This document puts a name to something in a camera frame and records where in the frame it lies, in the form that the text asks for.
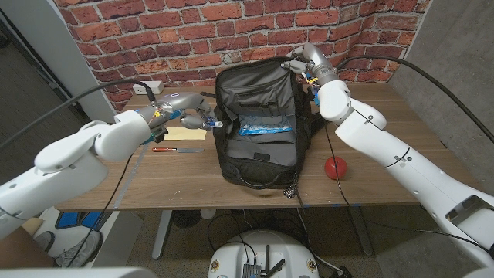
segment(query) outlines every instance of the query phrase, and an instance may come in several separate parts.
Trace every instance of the wooden table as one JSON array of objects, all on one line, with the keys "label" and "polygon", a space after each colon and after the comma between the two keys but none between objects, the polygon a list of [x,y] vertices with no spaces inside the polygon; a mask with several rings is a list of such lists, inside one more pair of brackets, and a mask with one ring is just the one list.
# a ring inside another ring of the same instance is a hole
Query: wooden table
[{"label": "wooden table", "polygon": [[[437,164],[453,178],[474,188],[479,183],[467,172],[460,161],[427,128],[420,118],[387,84],[349,84],[352,97],[370,104],[386,118],[386,130],[402,139]],[[214,93],[212,87],[167,88],[165,93],[195,91]],[[209,103],[215,100],[208,98]],[[126,110],[146,106],[145,96],[133,97]],[[178,120],[168,126],[178,126]],[[416,199],[401,187],[375,161],[346,146],[335,134],[333,124],[328,124],[330,138],[336,156],[348,163],[347,176],[341,182],[348,201],[358,205],[417,204]],[[110,209],[247,209],[297,207],[296,198],[287,199],[282,190],[256,191],[228,183],[221,175],[215,142],[211,132],[205,141],[163,141],[162,147],[201,147],[201,153],[153,153],[150,143],[128,189],[121,188],[110,203]],[[132,157],[122,185],[129,179],[143,147]],[[324,173],[323,166],[331,156],[324,129],[312,139],[299,179],[299,192],[304,205],[344,205],[337,183]],[[107,179],[94,190],[56,206],[61,211],[101,210],[108,202],[124,169],[125,161],[105,162],[110,172]],[[120,204],[115,202],[123,195]]]}]

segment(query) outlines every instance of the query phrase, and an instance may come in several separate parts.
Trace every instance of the brick wall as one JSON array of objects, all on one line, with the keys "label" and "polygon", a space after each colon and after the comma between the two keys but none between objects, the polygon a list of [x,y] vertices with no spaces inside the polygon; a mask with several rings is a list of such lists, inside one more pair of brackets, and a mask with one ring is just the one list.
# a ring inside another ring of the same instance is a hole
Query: brick wall
[{"label": "brick wall", "polygon": [[[429,0],[55,0],[101,82],[134,78],[212,86],[231,65],[285,55],[304,42],[333,65],[361,54],[403,57]],[[386,82],[398,64],[358,59],[340,78]],[[132,85],[107,88],[121,110]]]}]

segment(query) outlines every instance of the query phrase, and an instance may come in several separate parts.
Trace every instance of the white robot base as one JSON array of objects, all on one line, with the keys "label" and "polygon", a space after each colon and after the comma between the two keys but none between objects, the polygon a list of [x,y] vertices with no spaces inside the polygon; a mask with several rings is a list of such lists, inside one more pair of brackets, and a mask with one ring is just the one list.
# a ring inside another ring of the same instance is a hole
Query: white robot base
[{"label": "white robot base", "polygon": [[266,274],[271,274],[272,278],[319,277],[316,260],[312,253],[294,238],[270,230],[244,232],[242,238],[254,249],[257,266],[244,266],[247,263],[247,254],[249,264],[254,265],[254,254],[248,246],[245,246],[247,249],[245,252],[242,240],[239,236],[235,236],[228,241],[232,243],[224,244],[213,255],[208,278],[251,278],[265,277]]}]

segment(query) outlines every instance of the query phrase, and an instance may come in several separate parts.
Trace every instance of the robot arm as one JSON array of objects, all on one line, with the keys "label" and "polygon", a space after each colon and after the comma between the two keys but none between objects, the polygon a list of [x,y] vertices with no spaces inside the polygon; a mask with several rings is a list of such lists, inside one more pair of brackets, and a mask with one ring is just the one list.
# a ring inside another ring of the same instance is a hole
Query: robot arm
[{"label": "robot arm", "polygon": [[[186,114],[186,109],[195,109],[201,118]],[[108,173],[100,159],[122,161],[150,138],[162,141],[164,125],[177,117],[187,128],[222,125],[201,95],[174,93],[116,115],[115,124],[94,121],[45,147],[35,167],[0,186],[0,239],[43,210],[98,186]]]},{"label": "robot arm", "polygon": [[[456,181],[385,131],[384,116],[373,107],[349,97],[346,84],[337,79],[318,48],[306,43],[290,55],[301,55],[307,61],[307,71],[318,78],[320,113],[326,120],[339,125],[335,132],[343,142],[381,164],[417,198],[444,232],[477,242],[492,253],[494,197]],[[301,67],[299,63],[282,66]],[[460,239],[453,241],[479,265],[494,266],[494,259],[485,250]]]}]

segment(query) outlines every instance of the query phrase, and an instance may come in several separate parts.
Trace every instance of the white outlet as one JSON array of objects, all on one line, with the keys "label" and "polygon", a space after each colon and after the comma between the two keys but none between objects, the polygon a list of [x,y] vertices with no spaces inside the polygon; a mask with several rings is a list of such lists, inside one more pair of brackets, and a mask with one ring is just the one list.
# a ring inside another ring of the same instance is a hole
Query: white outlet
[{"label": "white outlet", "polygon": [[[154,94],[160,94],[161,92],[163,92],[164,84],[162,81],[143,81],[143,82],[146,83],[153,90]],[[144,86],[135,84],[133,88],[136,94],[146,94],[146,89],[144,89]]]}]

